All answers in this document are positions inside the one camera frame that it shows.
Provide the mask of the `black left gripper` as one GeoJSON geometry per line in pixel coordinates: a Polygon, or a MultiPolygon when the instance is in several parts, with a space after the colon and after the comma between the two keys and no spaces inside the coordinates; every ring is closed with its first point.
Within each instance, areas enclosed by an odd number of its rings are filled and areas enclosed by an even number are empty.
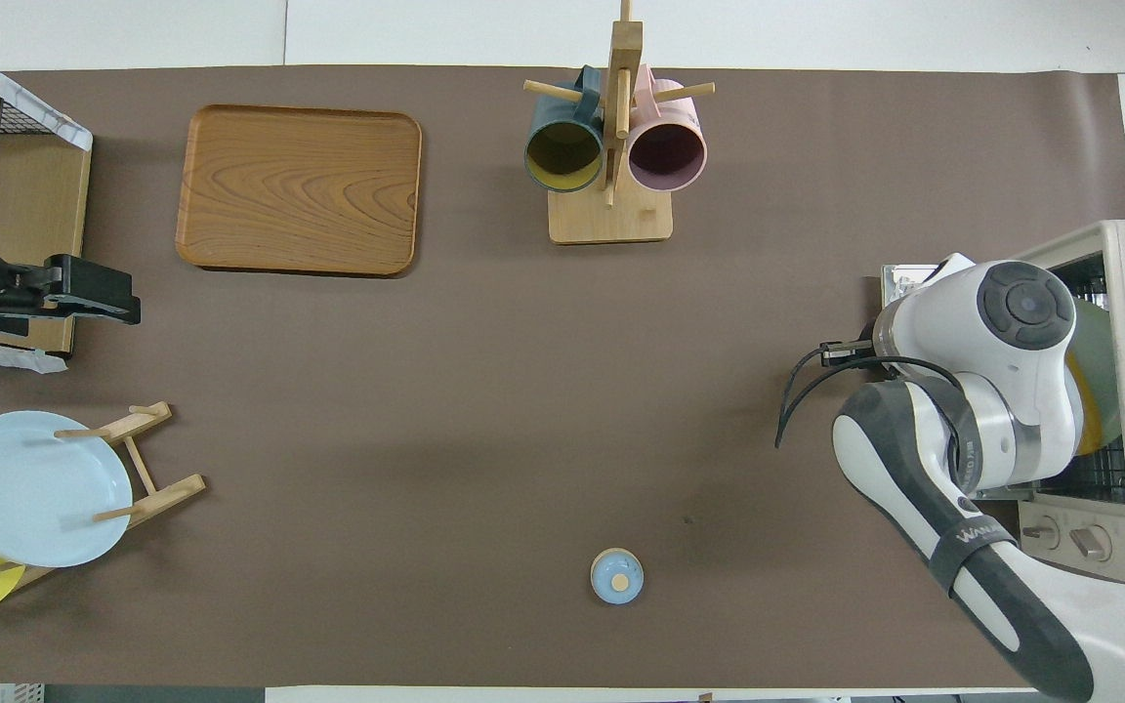
{"type": "Polygon", "coordinates": [[[0,328],[27,328],[32,319],[101,317],[137,325],[142,300],[126,272],[80,256],[57,254],[40,265],[8,265],[0,290],[0,328]]]}

